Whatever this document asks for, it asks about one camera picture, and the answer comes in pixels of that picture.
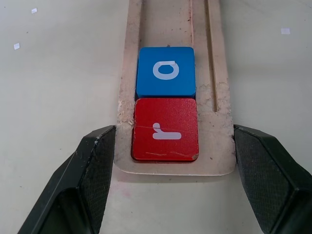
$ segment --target white table surface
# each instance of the white table surface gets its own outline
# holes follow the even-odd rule
[[[312,1],[221,7],[234,123],[277,137],[312,173]],[[127,0],[0,0],[0,233],[17,233],[84,135],[116,124],[127,11]],[[175,177],[114,167],[100,233],[262,232],[237,170]]]

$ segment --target blue block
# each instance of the blue block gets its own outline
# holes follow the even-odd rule
[[[136,93],[139,98],[195,96],[195,58],[191,47],[140,50]]]

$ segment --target groove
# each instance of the groove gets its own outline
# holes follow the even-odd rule
[[[206,34],[207,34],[207,47],[208,47],[208,63],[209,63],[209,72],[210,72],[210,84],[211,84],[211,98],[213,111],[218,111],[218,99],[216,93],[216,81],[215,81],[215,62],[214,62],[214,52],[213,52],[213,42],[211,35],[211,22],[209,15],[209,4],[208,0],[204,0],[205,6],[205,16],[206,16]]]

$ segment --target red block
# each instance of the red block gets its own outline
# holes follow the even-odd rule
[[[133,158],[191,162],[198,157],[196,102],[192,98],[142,98],[136,102]]]

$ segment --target wooden tray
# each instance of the wooden tray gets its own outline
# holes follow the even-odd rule
[[[145,46],[195,51],[199,157],[192,163],[132,159],[137,59]],[[220,176],[235,168],[230,92],[219,0],[130,0],[114,162],[136,174]]]

